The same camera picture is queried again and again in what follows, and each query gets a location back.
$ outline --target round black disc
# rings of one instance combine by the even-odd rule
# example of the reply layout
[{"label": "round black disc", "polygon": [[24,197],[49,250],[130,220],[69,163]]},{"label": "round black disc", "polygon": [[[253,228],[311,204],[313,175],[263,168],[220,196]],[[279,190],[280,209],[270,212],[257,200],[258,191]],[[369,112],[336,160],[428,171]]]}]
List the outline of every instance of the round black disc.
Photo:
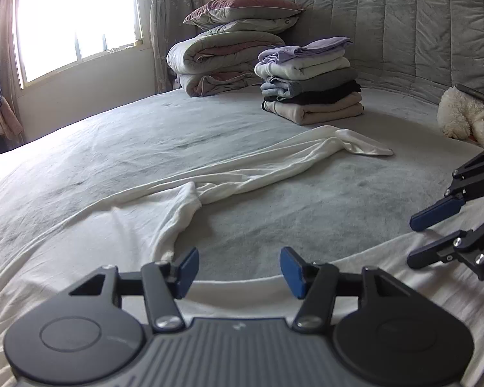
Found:
[{"label": "round black disc", "polygon": [[47,302],[14,323],[4,350],[17,377],[51,385],[86,384],[128,364],[145,341],[140,323],[93,297]]},{"label": "round black disc", "polygon": [[473,338],[437,306],[410,298],[381,298],[341,320],[333,342],[343,362],[377,385],[446,385],[460,380]]}]

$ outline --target window frame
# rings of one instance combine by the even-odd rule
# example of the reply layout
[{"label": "window frame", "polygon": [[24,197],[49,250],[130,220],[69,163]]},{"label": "window frame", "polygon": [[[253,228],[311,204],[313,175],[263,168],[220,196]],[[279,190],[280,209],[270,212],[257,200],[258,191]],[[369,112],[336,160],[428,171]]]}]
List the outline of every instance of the window frame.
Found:
[{"label": "window frame", "polygon": [[[18,39],[18,30],[17,30],[17,18],[18,18],[18,5],[19,5],[19,0],[13,0],[12,1],[12,34],[13,34],[13,47],[14,47],[14,56],[16,58],[16,67],[17,67],[17,72],[18,72],[18,81],[19,81],[19,87],[21,90],[27,89],[27,87],[30,87],[34,84],[38,84],[44,80],[46,80],[49,77],[52,77],[62,71],[65,71],[69,68],[75,67],[77,65],[81,65],[85,62],[94,60],[96,58],[101,58],[102,56],[117,53],[122,50],[126,49],[146,49],[147,46],[144,45],[143,42],[143,31],[142,31],[142,24],[140,21],[140,4],[139,0],[134,0],[135,2],[135,42],[129,43],[126,45],[122,45],[117,48],[112,48],[112,49],[105,49],[99,53],[93,54],[86,56],[84,58],[81,58],[80,54],[80,48],[79,48],[79,42],[77,39],[77,33],[75,33],[74,37],[74,43],[75,43],[75,53],[77,56],[77,61],[71,62],[70,64],[63,65],[59,68],[53,69],[52,71],[47,72],[46,74],[37,77],[31,81],[27,81],[26,79],[26,74],[25,74],[25,66],[23,63],[22,59],[22,54],[21,54],[21,49],[19,46],[19,39]],[[103,36],[103,45],[105,46],[105,37]]]}]

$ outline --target white cloth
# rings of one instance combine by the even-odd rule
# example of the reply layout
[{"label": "white cloth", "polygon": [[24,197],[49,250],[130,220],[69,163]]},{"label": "white cloth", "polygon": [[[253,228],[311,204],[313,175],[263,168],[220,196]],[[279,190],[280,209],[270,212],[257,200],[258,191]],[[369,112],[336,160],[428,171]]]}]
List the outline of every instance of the white cloth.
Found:
[{"label": "white cloth", "polygon": [[293,58],[281,64],[274,62],[259,62],[255,68],[254,73],[262,78],[280,77],[287,80],[307,80],[309,78],[318,76],[319,74],[327,73],[335,69],[342,69],[350,67],[349,61],[343,56],[331,59],[330,61],[321,62],[319,64],[308,66],[305,60],[312,58]]},{"label": "white cloth", "polygon": [[202,205],[295,176],[343,149],[393,154],[351,130],[319,127],[263,150],[108,196],[11,252],[0,267],[0,387],[13,383],[2,343],[17,317],[105,263],[132,271],[171,259],[176,237]]}]

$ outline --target window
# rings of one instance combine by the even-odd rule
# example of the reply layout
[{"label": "window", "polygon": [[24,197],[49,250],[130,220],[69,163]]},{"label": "window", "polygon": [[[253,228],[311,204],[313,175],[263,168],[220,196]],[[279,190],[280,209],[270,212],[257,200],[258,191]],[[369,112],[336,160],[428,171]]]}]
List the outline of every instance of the window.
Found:
[{"label": "window", "polygon": [[22,86],[141,39],[136,0],[15,0]]}]

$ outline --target gray pillow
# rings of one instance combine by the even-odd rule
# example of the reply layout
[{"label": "gray pillow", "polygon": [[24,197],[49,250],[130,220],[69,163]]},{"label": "gray pillow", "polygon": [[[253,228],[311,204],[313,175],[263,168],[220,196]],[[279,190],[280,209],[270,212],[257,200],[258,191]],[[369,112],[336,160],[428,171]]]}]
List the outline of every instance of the gray pillow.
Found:
[{"label": "gray pillow", "polygon": [[286,17],[284,19],[240,19],[229,22],[201,33],[199,36],[216,35],[224,32],[241,32],[244,30],[256,30],[258,32],[281,33],[292,28],[298,21],[299,16]]}]

